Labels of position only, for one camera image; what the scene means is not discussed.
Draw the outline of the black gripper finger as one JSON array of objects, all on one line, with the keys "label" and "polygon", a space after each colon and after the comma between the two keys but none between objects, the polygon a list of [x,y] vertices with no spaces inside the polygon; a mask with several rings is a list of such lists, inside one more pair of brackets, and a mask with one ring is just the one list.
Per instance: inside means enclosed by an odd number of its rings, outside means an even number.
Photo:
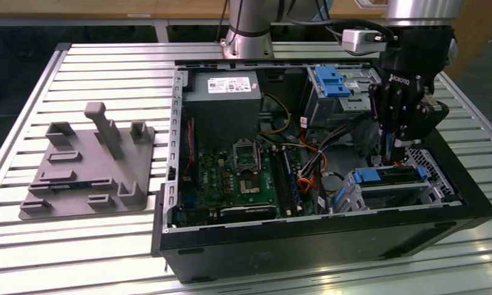
[{"label": "black gripper finger", "polygon": [[378,155],[382,160],[402,160],[405,147],[394,146],[394,135],[400,111],[414,105],[414,88],[398,82],[381,82],[372,84],[368,90],[372,117],[378,125]]},{"label": "black gripper finger", "polygon": [[448,116],[448,106],[432,94],[424,94],[420,102],[400,111],[400,127],[394,135],[394,146],[402,148],[422,140]]}]

